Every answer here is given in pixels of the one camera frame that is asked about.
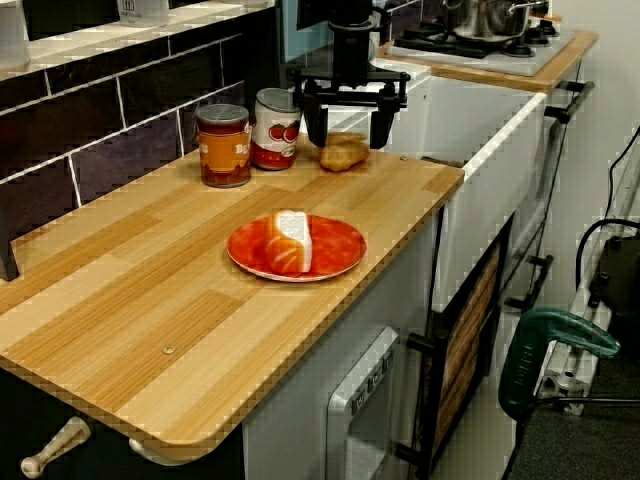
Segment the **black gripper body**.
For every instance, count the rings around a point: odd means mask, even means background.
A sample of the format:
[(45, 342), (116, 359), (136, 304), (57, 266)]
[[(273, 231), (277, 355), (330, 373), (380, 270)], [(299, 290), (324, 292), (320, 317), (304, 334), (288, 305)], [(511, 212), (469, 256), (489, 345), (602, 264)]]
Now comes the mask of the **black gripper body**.
[(332, 62), (326, 68), (295, 71), (294, 104), (405, 108), (410, 75), (376, 67), (369, 60), (370, 34), (389, 25), (387, 19), (369, 19), (361, 25), (331, 22), (334, 32)]

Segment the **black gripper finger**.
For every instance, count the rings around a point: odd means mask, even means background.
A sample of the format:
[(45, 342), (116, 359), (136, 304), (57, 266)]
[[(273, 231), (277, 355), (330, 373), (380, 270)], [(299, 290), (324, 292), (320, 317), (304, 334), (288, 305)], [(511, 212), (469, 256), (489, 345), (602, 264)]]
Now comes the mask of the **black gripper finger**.
[(371, 113), (369, 143), (371, 149), (381, 149), (388, 141), (395, 116), (395, 101), (383, 100)]
[(317, 147), (326, 145), (328, 133), (328, 109), (315, 95), (303, 96), (303, 114), (309, 140)]

